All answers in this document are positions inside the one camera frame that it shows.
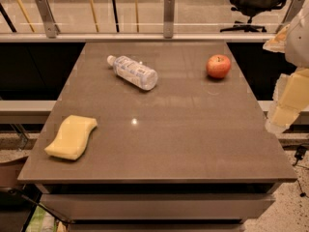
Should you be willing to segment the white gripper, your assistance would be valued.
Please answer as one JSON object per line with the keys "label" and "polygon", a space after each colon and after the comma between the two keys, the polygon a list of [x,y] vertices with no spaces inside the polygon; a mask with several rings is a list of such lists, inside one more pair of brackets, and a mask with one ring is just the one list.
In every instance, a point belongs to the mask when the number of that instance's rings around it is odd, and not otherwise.
{"label": "white gripper", "polygon": [[266,41],[263,49],[285,52],[288,62],[301,67],[292,74],[282,73],[275,85],[265,127],[268,132],[282,133],[309,106],[309,4],[304,5],[290,25]]}

